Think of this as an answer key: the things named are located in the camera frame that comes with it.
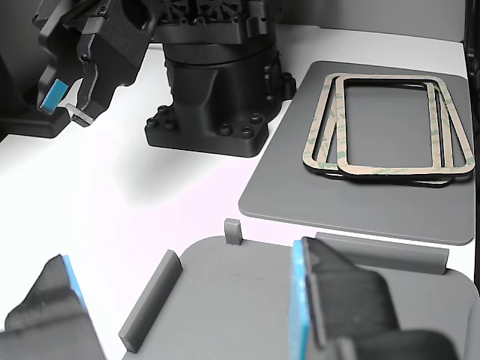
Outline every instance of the black robotic arm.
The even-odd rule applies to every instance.
[[[43,0],[34,17],[49,66],[38,108],[52,113],[83,79],[72,121],[89,126],[118,86],[135,82],[162,43],[173,104],[147,121],[148,143],[251,157],[296,92],[283,73],[275,23],[286,0]]]

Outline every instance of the cooling fan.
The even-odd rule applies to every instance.
[[[199,15],[213,23],[230,22],[245,9],[244,0],[197,0],[196,8]]]
[[[161,0],[163,10],[159,17],[161,24],[176,24],[189,13],[188,0]]]

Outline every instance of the brown gasket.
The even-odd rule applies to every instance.
[[[330,90],[332,87],[333,81],[335,78],[340,76],[349,75],[347,73],[333,73],[328,75],[325,78],[322,92],[319,97],[319,101],[317,104],[316,112],[313,117],[312,125],[310,128],[309,137],[307,139],[307,144],[304,148],[303,153],[303,160],[304,165],[307,167],[308,170],[312,171],[313,173],[319,174],[324,176],[328,179],[340,179],[343,180],[344,177],[341,172],[338,170],[336,163],[328,163],[327,157],[329,155],[329,151],[332,145],[333,133],[335,132],[335,124],[336,124],[336,103],[335,99],[332,101],[331,109],[328,114],[327,123],[325,125],[325,129],[323,131],[322,139],[319,144],[319,155],[317,159],[314,159],[314,149],[315,145],[318,142],[318,136],[320,132],[320,128],[323,123],[323,117],[326,111],[326,104],[329,99]],[[439,131],[438,131],[438,117],[437,117],[437,102],[435,97],[435,88],[431,83],[421,84],[421,85],[405,85],[405,87],[427,87],[427,93],[429,97],[429,104],[432,107],[430,109],[430,132],[432,133],[432,161],[435,165],[441,166],[441,155],[440,155],[440,138],[439,138]],[[442,119],[444,119],[444,115],[446,110],[444,106],[442,106]],[[450,137],[450,127],[449,127],[449,120],[447,118],[447,122],[442,122],[442,127],[448,126],[448,128],[444,129],[443,139],[444,142],[447,144],[444,146],[444,157],[447,158],[449,149],[452,149],[452,139]],[[422,187],[429,187],[429,188],[443,188],[448,185],[452,179],[449,180],[441,180],[441,181],[397,181],[398,185],[409,185],[409,186],[422,186]]]
[[[362,81],[379,81],[389,80],[393,82],[408,82],[413,84],[418,83],[436,83],[441,94],[442,101],[446,105],[448,116],[454,125],[455,133],[460,142],[463,156],[465,158],[465,165],[453,167],[413,167],[413,168],[385,168],[374,166],[358,166],[348,163],[347,160],[347,120],[345,111],[345,88],[344,82],[347,80],[362,80]],[[398,75],[360,75],[350,74],[340,76],[335,82],[336,94],[335,100],[337,104],[337,164],[338,169],[345,176],[361,176],[362,178],[385,178],[395,177],[398,179],[415,179],[415,180],[431,180],[448,177],[461,177],[469,175],[475,168],[475,158],[472,149],[465,134],[463,125],[458,116],[457,110],[452,100],[452,96],[446,87],[446,84],[435,76],[398,76]]]

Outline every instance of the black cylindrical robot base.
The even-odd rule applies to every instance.
[[[173,104],[147,121],[151,146],[251,158],[269,136],[268,123],[296,92],[275,43],[222,64],[179,63],[167,49],[165,56]]]

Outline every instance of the gray plate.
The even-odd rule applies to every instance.
[[[288,360],[290,254],[291,247],[247,240],[238,246],[223,236],[198,241],[181,255],[183,272],[139,352],[124,360]],[[456,271],[374,270],[388,282],[402,329],[442,332],[461,359],[479,358],[480,301],[472,281]]]
[[[310,67],[265,150],[238,202],[240,212],[253,218],[420,242],[465,245],[472,241],[475,236],[473,178],[433,189],[354,184],[323,178],[305,168],[302,152],[322,84],[327,75],[337,72],[423,74],[442,78],[473,149],[470,96],[465,79],[319,61]],[[348,89],[347,128],[352,163],[377,167],[431,166],[426,99],[427,95],[418,90],[357,86]],[[454,137],[452,143],[455,164],[462,164],[458,140]]]

